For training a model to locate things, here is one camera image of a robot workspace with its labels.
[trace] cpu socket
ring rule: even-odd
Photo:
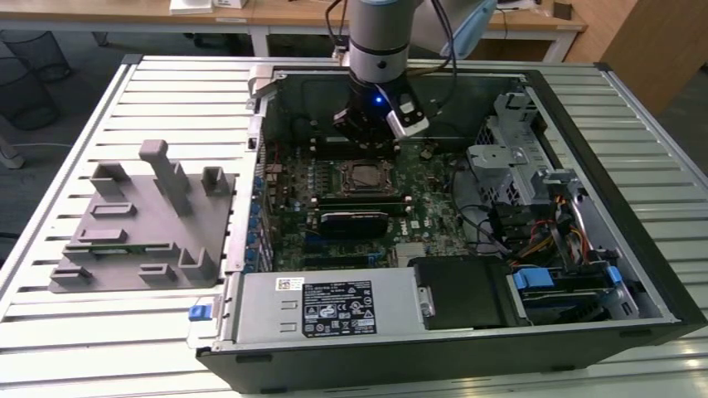
[[[386,161],[353,160],[340,166],[341,193],[385,194],[394,193],[390,181],[390,163]]]

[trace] power supply label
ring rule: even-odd
[[[370,280],[302,285],[302,334],[306,338],[374,333]]]

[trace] motherboard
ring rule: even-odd
[[[276,271],[398,267],[413,257],[469,253],[450,202],[461,153],[438,153],[433,141],[376,159],[322,153],[314,143],[270,147]]]

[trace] blue latch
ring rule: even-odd
[[[606,267],[606,273],[609,274],[609,279],[612,280],[612,283],[613,284],[620,284],[621,283],[621,274],[620,274],[620,270],[617,269],[617,267],[614,267],[613,265],[609,265]]]
[[[192,322],[210,321],[210,304],[192,305],[189,308],[189,320]]]
[[[256,257],[257,257],[257,252],[253,249],[248,249],[245,251],[245,256],[244,256],[245,260],[246,261],[253,261],[256,259]]]
[[[545,268],[524,268],[513,274],[513,283],[518,290],[526,288],[550,288],[554,286],[550,273]]]

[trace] paper on desk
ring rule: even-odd
[[[530,8],[536,8],[538,5],[533,0],[516,0],[514,2],[505,2],[504,4],[497,4],[497,10],[494,13],[500,13],[498,8],[502,10],[529,10]]]
[[[213,12],[210,0],[170,0],[169,13],[174,14],[208,14]]]

